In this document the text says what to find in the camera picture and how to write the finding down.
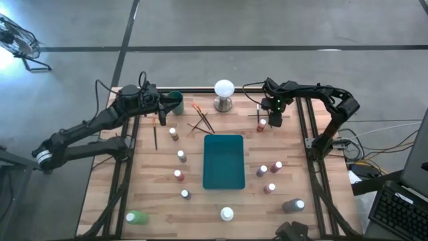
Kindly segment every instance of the black keyboard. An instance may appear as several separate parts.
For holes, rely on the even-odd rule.
[[[368,218],[404,240],[428,241],[428,204],[392,181],[377,192]]]

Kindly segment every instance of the teal plastic tray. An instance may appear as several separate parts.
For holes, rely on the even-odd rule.
[[[243,137],[206,135],[203,151],[203,187],[205,189],[243,189]]]

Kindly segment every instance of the wooden tabletop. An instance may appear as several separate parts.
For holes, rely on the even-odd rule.
[[[251,94],[251,96],[260,100],[263,95]],[[215,110],[214,98],[214,94],[184,94],[183,115],[168,114],[165,127],[160,126],[156,119],[157,151],[154,147],[153,116],[140,118],[126,210],[147,212],[149,223],[140,226],[125,222],[122,238],[273,238],[278,226],[286,221],[309,225],[310,237],[318,238],[296,104],[288,106],[283,113],[282,127],[272,129],[266,127],[259,133],[256,131],[257,117],[249,116],[256,114],[255,104],[247,97],[243,94],[234,94],[232,96],[234,106],[226,113]],[[189,134],[191,127],[187,124],[195,125],[200,120],[191,106],[194,102],[203,112],[208,113],[207,118],[216,134],[243,136],[245,155],[243,190],[203,188],[203,140],[206,133],[194,130]],[[320,101],[314,100],[313,105],[319,131],[322,132],[330,121],[330,115]],[[305,115],[306,126],[310,128],[306,109]],[[171,139],[168,132],[171,127],[176,128],[179,134],[178,141]],[[199,124],[199,127],[208,130],[204,123]],[[120,129],[102,131],[101,137],[107,139],[116,134],[120,134]],[[181,163],[177,158],[178,150],[186,153],[186,163]],[[96,157],[94,165],[107,157],[107,155]],[[333,202],[350,225],[360,232],[361,227],[344,160],[339,157],[327,157],[325,160]],[[263,177],[256,176],[260,165],[269,168],[275,161],[281,161],[283,164],[277,173],[268,172]],[[78,234],[88,230],[106,207],[113,169],[114,160],[111,159],[92,171]],[[184,181],[179,182],[175,179],[173,172],[176,169],[185,174]],[[268,195],[263,192],[263,187],[269,183],[274,183],[276,190]],[[183,189],[191,192],[190,200],[181,197],[180,192]],[[304,211],[283,213],[281,205],[294,198],[305,201]],[[223,222],[220,218],[220,211],[224,207],[230,207],[234,211],[234,218],[230,222]],[[327,211],[325,206],[323,207],[324,219],[329,230]],[[117,208],[112,219],[112,227],[116,226],[116,216]]]

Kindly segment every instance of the paint bottle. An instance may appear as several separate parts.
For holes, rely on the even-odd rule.
[[[281,167],[282,167],[281,161],[277,161],[277,162],[275,162],[274,165],[272,165],[270,167],[270,172],[276,173],[277,171],[279,171],[281,169]]]
[[[220,212],[220,217],[224,222],[228,222],[233,219],[233,210],[229,207],[225,207]]]
[[[282,204],[282,211],[286,213],[301,212],[304,208],[305,202],[303,202],[303,200],[300,198],[295,198]]]
[[[262,165],[257,172],[255,173],[258,177],[262,177],[266,171],[268,171],[268,168],[265,165]]]
[[[181,196],[184,198],[184,199],[190,199],[191,198],[191,194],[189,193],[189,191],[187,191],[187,190],[183,190],[183,191],[181,191]]]
[[[261,119],[259,121],[259,124],[257,125],[257,131],[258,132],[262,132],[265,129],[266,126],[266,120],[265,119]]]
[[[174,141],[179,139],[179,134],[177,134],[177,131],[175,130],[175,128],[169,129],[169,134],[171,135]]]
[[[185,176],[183,175],[183,173],[181,173],[180,170],[175,170],[174,171],[174,176],[177,178],[177,180],[182,181],[185,179]]]
[[[184,151],[180,150],[177,152],[177,157],[179,157],[180,161],[182,163],[185,163],[187,161],[187,157]]]
[[[265,193],[269,194],[271,192],[273,192],[275,190],[275,184],[271,183],[271,184],[267,184],[264,188]]]
[[[129,224],[146,224],[148,222],[148,214],[132,210],[126,215],[126,221]]]

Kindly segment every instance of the gray floor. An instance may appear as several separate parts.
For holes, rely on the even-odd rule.
[[[45,47],[121,46],[133,0],[5,0],[0,13],[34,32]],[[129,46],[414,45],[428,43],[428,16],[418,0],[141,0]],[[50,73],[31,74],[0,49],[0,145],[29,157],[60,128],[95,111],[94,81],[110,85],[119,52],[42,53]],[[357,133],[420,122],[428,107],[427,51],[176,52],[126,54],[119,86],[146,70],[158,86],[236,86],[277,82],[331,84],[349,90],[361,109],[344,127]],[[100,91],[105,105],[107,93]],[[417,125],[363,136],[368,147],[399,143]],[[380,155],[387,171],[408,152]],[[91,159],[52,175],[35,172],[14,240],[71,238]]]

